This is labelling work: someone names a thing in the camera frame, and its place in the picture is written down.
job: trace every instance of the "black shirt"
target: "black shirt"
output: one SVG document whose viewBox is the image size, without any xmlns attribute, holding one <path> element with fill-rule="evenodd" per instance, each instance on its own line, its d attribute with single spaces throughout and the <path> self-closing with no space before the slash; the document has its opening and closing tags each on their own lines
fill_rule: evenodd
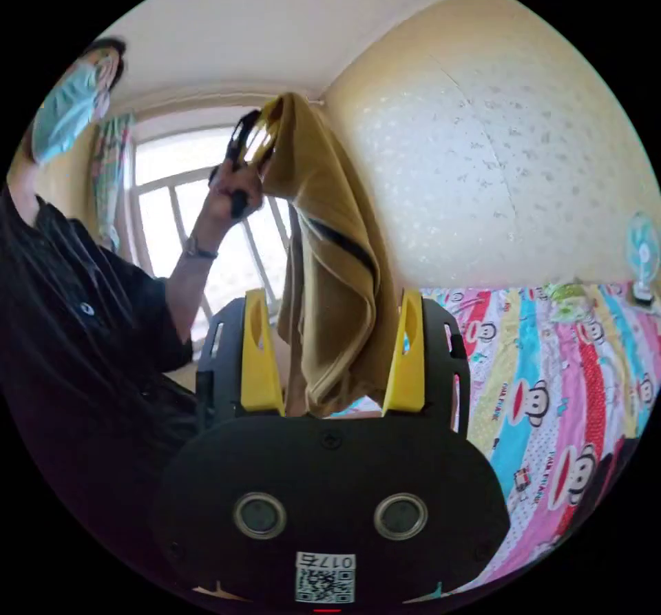
<svg viewBox="0 0 661 615">
<path fill-rule="evenodd" d="M 72 514 L 159 582 L 149 533 L 160 474 L 196 433 L 193 404 L 163 394 L 190 362 L 165 283 L 96 245 L 39 199 L 34 227 L 0 198 L 0 383 L 23 440 Z"/>
</svg>

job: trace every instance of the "electric fan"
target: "electric fan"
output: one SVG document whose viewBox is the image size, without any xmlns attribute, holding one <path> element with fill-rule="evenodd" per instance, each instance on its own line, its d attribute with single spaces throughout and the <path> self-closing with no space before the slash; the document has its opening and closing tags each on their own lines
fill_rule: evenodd
<svg viewBox="0 0 661 615">
<path fill-rule="evenodd" d="M 651 219 L 639 211 L 627 227 L 627 262 L 636 279 L 631 286 L 639 305 L 652 305 L 651 283 L 659 270 L 659 237 Z"/>
</svg>

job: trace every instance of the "blue surgical mask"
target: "blue surgical mask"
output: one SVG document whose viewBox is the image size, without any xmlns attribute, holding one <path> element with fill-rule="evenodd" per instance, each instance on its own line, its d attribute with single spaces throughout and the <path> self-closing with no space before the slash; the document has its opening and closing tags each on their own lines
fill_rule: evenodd
<svg viewBox="0 0 661 615">
<path fill-rule="evenodd" d="M 100 103 L 97 67 L 80 62 L 75 70 L 46 96 L 32 128 L 32 157 L 40 165 L 67 152 L 93 121 Z"/>
</svg>

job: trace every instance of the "bedsheet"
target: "bedsheet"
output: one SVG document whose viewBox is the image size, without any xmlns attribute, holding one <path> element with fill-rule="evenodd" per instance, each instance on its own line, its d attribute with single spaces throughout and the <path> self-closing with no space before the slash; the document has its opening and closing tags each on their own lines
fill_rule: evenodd
<svg viewBox="0 0 661 615">
<path fill-rule="evenodd" d="M 586 285 L 594 309 L 577 324 L 549 320 L 543 287 L 421 290 L 461 328 L 471 371 L 468 439 L 491 463 L 511 520 L 489 565 L 455 592 L 550 552 L 631 456 L 661 383 L 661 314 L 629 304 L 627 286 Z M 353 407 L 371 408 L 365 399 Z M 439 585 L 421 598 L 441 596 Z"/>
</svg>

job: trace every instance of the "person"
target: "person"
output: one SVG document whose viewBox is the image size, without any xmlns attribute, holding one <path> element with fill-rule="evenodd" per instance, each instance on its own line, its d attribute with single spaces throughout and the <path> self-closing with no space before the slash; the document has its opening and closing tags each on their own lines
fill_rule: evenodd
<svg viewBox="0 0 661 615">
<path fill-rule="evenodd" d="M 249 215 L 262 190 L 256 168 L 222 163 L 167 279 L 98 246 L 36 194 L 42 166 L 105 115 L 125 51 L 119 39 L 91 44 L 44 100 L 10 166 L 0 196 L 0 324 L 10 338 L 0 348 L 0 386 L 70 512 L 135 570 L 181 586 L 148 519 L 160 475 L 196 434 L 196 419 L 194 402 L 173 397 L 162 374 L 191 361 L 209 270 L 237 222 L 231 192 L 245 190 Z"/>
</svg>

